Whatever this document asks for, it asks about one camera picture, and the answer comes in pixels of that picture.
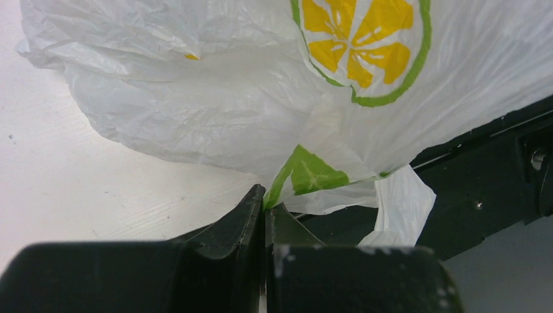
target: yellow lemon graphic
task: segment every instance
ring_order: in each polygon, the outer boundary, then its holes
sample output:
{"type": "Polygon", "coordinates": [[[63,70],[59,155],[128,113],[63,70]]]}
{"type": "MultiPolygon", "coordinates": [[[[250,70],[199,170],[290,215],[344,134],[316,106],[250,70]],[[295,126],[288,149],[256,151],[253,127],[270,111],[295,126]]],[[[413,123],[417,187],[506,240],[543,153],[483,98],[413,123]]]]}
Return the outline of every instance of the yellow lemon graphic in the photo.
{"type": "Polygon", "coordinates": [[[430,49],[430,0],[292,0],[309,61],[362,106],[394,102],[430,49]]]}

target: crumpled plastic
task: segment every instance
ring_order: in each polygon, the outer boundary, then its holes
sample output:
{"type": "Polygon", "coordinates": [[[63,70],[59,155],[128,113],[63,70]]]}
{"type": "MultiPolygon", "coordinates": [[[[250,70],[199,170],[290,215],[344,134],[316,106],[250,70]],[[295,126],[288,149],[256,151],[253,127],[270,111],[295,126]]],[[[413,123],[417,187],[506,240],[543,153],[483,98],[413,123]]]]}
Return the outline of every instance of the crumpled plastic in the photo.
{"type": "Polygon", "coordinates": [[[553,93],[547,0],[21,4],[18,52],[63,71],[99,134],[254,173],[268,207],[378,206],[369,243],[416,242],[418,153],[553,93]]]}

